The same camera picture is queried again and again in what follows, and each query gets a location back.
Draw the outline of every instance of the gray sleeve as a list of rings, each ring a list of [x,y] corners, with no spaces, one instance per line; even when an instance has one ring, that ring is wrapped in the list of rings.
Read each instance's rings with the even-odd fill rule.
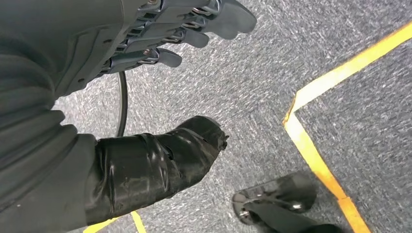
[[[2,232],[65,232],[86,225],[85,178],[96,140],[61,126],[45,71],[0,55],[0,226]]]

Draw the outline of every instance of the black cable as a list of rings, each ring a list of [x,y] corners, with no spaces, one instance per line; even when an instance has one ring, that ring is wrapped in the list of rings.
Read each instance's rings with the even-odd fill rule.
[[[120,112],[119,123],[117,126],[116,137],[122,137],[124,129],[126,128],[127,120],[127,83],[126,73],[124,71],[119,72],[119,92],[120,92]]]

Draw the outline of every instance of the gray carpet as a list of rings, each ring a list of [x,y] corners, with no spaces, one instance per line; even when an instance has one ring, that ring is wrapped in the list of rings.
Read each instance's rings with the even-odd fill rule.
[[[163,133],[189,117],[207,115],[231,136],[202,182],[139,210],[149,233],[256,232],[236,220],[233,193],[297,170],[310,171],[281,125],[294,93],[412,20],[410,0],[241,2],[258,17],[252,34],[233,41],[212,37],[201,50],[170,46],[184,58],[180,67],[144,66],[127,72],[126,134]],[[406,198],[411,173],[405,170],[412,164],[407,154],[412,83],[408,46],[298,112],[366,223],[378,233],[412,232]],[[118,95],[116,76],[105,76],[61,98],[56,109],[82,133],[113,136]],[[321,189],[308,215],[350,232],[333,196],[314,180]],[[102,232],[136,230],[125,216]]]

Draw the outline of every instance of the prosthetic hand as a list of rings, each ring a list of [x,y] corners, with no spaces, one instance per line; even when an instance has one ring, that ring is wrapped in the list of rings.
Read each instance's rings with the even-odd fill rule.
[[[250,32],[234,0],[31,0],[0,8],[0,228],[66,232],[153,204],[199,182],[227,136],[196,116],[162,135],[96,141],[61,126],[60,96],[94,78],[181,57]]]

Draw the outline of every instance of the yellow tape line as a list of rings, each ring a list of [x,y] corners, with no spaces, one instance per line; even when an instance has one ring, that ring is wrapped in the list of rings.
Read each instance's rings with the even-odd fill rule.
[[[361,52],[345,64],[310,82],[296,92],[292,105],[283,120],[285,130],[289,137],[313,173],[333,195],[336,196],[343,214],[355,233],[370,233],[370,230],[352,200],[346,195],[323,161],[314,143],[294,112],[411,38],[412,22]]]
[[[139,214],[136,211],[133,211],[131,214],[132,214],[133,221],[135,221],[135,225],[136,225],[136,229],[138,233],[146,233],[146,229],[144,229],[144,225],[143,225],[143,222]]]
[[[91,225],[91,226],[87,227],[83,231],[83,233],[96,233],[96,232],[100,231],[101,229],[105,228],[106,226],[108,226],[110,223],[116,221],[117,219],[118,218],[115,217],[115,218],[107,220],[106,222],[101,222],[101,223],[98,223],[98,224]]]
[[[297,91],[296,100],[291,108],[295,112],[311,102],[327,90],[333,88],[347,77],[365,68],[367,65],[384,56],[403,42],[412,38],[412,22],[398,31],[382,39],[372,47],[364,50],[345,64],[313,80]]]
[[[133,211],[130,214],[132,215],[133,221],[135,222],[137,232],[138,233],[146,233],[146,229],[144,228],[143,221],[141,220],[139,214],[136,211]],[[87,227],[83,231],[83,233],[97,233],[98,231],[105,228],[106,226],[108,226],[110,223],[116,221],[117,219],[118,219],[118,217],[115,217],[115,218],[109,219],[105,222],[91,225],[91,226]]]

